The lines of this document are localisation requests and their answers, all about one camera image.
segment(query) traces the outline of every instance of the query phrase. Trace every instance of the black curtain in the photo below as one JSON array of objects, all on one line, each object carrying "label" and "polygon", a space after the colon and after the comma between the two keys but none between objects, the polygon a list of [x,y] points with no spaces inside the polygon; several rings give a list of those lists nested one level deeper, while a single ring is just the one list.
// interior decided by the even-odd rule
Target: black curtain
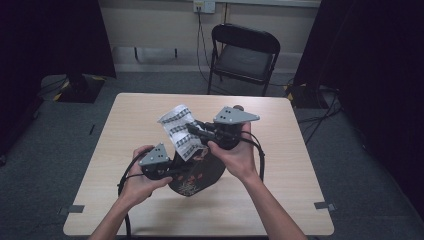
[{"label": "black curtain", "polygon": [[0,153],[48,75],[116,77],[96,0],[0,3]]},{"label": "black curtain", "polygon": [[424,219],[424,1],[340,5],[322,2],[294,83],[340,90],[364,145]]}]

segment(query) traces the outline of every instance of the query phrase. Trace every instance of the chair backrest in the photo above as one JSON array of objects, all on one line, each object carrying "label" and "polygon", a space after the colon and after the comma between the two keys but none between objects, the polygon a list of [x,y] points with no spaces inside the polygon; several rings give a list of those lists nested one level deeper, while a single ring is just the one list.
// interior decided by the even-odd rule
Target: chair backrest
[{"label": "chair backrest", "polygon": [[215,48],[218,41],[258,52],[280,52],[280,42],[272,34],[229,23],[215,26],[212,29],[212,40]]}]

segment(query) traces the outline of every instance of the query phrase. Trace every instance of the wrist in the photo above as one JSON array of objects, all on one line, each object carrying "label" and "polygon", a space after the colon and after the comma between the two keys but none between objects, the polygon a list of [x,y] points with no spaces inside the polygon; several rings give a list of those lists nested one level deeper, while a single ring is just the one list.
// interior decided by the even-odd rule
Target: wrist
[{"label": "wrist", "polygon": [[250,175],[244,176],[243,178],[240,178],[240,181],[243,183],[245,187],[255,185],[257,183],[261,183],[261,179],[259,178],[259,175],[255,172],[253,172]]},{"label": "wrist", "polygon": [[135,205],[136,204],[133,204],[131,201],[125,199],[123,196],[119,196],[116,202],[113,204],[113,207],[119,209],[119,211],[127,213]]}]

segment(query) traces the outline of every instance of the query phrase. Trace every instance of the wall socket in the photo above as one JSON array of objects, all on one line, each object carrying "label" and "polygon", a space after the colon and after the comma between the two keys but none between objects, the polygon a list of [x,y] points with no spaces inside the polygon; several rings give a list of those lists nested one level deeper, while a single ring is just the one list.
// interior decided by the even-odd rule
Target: wall socket
[{"label": "wall socket", "polygon": [[193,1],[193,12],[215,13],[215,2],[211,1]]}]

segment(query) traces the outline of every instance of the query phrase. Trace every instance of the wire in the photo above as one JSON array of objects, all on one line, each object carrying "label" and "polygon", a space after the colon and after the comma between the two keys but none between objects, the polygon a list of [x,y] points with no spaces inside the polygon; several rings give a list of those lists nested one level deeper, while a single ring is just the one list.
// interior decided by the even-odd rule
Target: wire
[{"label": "wire", "polygon": [[197,49],[196,49],[196,55],[197,55],[197,67],[199,68],[199,72],[200,72],[200,74],[202,75],[203,79],[204,79],[205,81],[208,81],[208,80],[206,80],[205,76],[203,75],[202,69],[200,69],[200,58],[199,58],[200,32],[202,32],[202,38],[203,38],[203,49],[204,49],[204,52],[205,52],[206,63],[207,63],[207,65],[208,65],[208,67],[209,67],[209,61],[208,61],[208,58],[207,58],[207,56],[206,56],[205,38],[204,38],[204,36],[203,36],[203,27],[202,27],[202,21],[200,20],[200,11],[199,11],[199,9],[197,9],[197,15],[198,15],[198,19],[199,19],[199,27],[198,27],[198,29],[197,29]]},{"label": "wire", "polygon": [[215,92],[215,93],[218,93],[218,94],[221,94],[221,95],[228,95],[228,93],[224,93],[224,92],[220,92],[220,91],[218,91],[218,90],[214,90],[214,89],[212,89],[211,88],[211,92]]},{"label": "wire", "polygon": [[258,138],[256,138],[256,136],[253,135],[251,132],[246,132],[246,131],[241,131],[241,132],[249,134],[250,136],[252,136],[256,140],[256,142],[254,142],[254,141],[251,141],[249,139],[240,138],[241,141],[253,144],[253,146],[255,146],[258,149],[258,153],[259,153],[259,178],[263,182],[264,181],[264,173],[265,173],[265,153],[262,150],[262,146],[259,143]]},{"label": "wire", "polygon": [[269,83],[270,86],[276,86],[276,87],[289,87],[292,84],[290,82],[293,81],[293,78],[290,78],[289,81],[286,84],[276,84],[276,83]]},{"label": "wire", "polygon": [[235,96],[235,94],[234,93],[232,93],[232,92],[230,92],[230,91],[228,91],[228,90],[225,90],[225,89],[223,89],[223,88],[221,88],[221,87],[218,87],[218,86],[216,86],[216,85],[212,85],[214,88],[217,88],[218,90],[220,90],[220,91],[222,91],[222,92],[224,92],[224,93],[221,93],[222,95],[231,95],[231,96]]},{"label": "wire", "polygon": [[202,21],[200,20],[200,12],[198,12],[199,15],[199,26],[200,26],[200,32],[202,33],[202,41],[203,41],[203,53],[205,54],[206,64],[208,65],[208,68],[210,68],[208,56],[206,54],[206,44],[205,44],[205,36],[203,36],[203,25]]},{"label": "wire", "polygon": [[291,78],[291,79],[287,82],[287,86],[291,86],[291,85],[293,85],[293,83],[290,83],[290,82],[293,82],[293,80],[294,80],[294,77],[293,77],[293,78]]},{"label": "wire", "polygon": [[224,23],[227,23],[227,9],[228,9],[228,3],[225,3],[225,14],[224,14]]},{"label": "wire", "polygon": [[[124,184],[127,181],[128,178],[130,177],[135,177],[138,176],[140,174],[134,174],[134,175],[128,175],[128,172],[130,171],[130,169],[132,168],[132,166],[134,165],[134,163],[144,154],[146,154],[147,152],[150,152],[152,149],[146,149],[144,151],[141,151],[139,154],[137,154],[137,156],[135,158],[133,158],[133,160],[131,161],[130,165],[128,165],[127,169],[124,172],[124,175],[122,175],[121,177],[121,181],[118,184],[118,196],[121,195],[122,189],[124,188]],[[128,215],[128,213],[125,215],[125,226],[126,226],[126,230],[127,230],[127,239],[130,240],[131,239],[131,223],[130,223],[130,217]]]},{"label": "wire", "polygon": [[338,110],[334,110],[331,114],[330,111],[334,108],[335,106],[335,102],[337,99],[338,94],[335,92],[334,93],[334,97],[333,97],[333,101],[331,102],[330,107],[328,108],[327,112],[324,114],[324,116],[322,117],[314,117],[314,118],[309,118],[309,119],[305,119],[305,120],[300,120],[298,121],[298,123],[305,123],[305,122],[312,122],[311,125],[309,125],[307,128],[305,128],[305,130],[302,132],[302,135],[304,135],[306,133],[306,131],[311,128],[315,123],[317,123],[317,125],[315,126],[314,130],[312,131],[312,133],[309,135],[309,137],[306,139],[305,141],[305,145],[307,145],[309,143],[309,141],[311,140],[312,136],[315,134],[315,132],[317,131],[318,127],[321,125],[321,123],[331,117],[334,116],[335,114],[339,113],[341,110],[341,107]]}]

